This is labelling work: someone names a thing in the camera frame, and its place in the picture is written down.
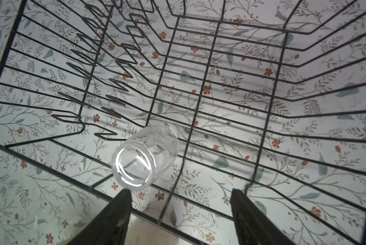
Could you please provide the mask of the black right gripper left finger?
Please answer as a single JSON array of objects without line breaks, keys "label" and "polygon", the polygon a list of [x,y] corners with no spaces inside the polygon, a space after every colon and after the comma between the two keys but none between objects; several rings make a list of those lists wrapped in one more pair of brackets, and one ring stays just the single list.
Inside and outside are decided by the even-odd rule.
[{"label": "black right gripper left finger", "polygon": [[85,227],[70,245],[125,244],[132,208],[131,192],[124,189]]}]

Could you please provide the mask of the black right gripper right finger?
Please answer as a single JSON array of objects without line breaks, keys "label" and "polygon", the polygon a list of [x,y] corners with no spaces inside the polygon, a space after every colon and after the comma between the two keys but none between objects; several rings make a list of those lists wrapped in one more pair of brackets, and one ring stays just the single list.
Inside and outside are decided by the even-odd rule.
[{"label": "black right gripper right finger", "polygon": [[241,190],[232,191],[230,204],[240,245],[293,244]]}]

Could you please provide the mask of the clear glass cup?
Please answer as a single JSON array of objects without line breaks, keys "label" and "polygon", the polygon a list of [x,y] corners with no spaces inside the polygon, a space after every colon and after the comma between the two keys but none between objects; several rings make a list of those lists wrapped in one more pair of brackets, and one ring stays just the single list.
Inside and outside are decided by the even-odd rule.
[{"label": "clear glass cup", "polygon": [[170,127],[149,125],[116,148],[111,156],[111,171],[124,189],[141,191],[175,162],[178,153],[178,138]]}]

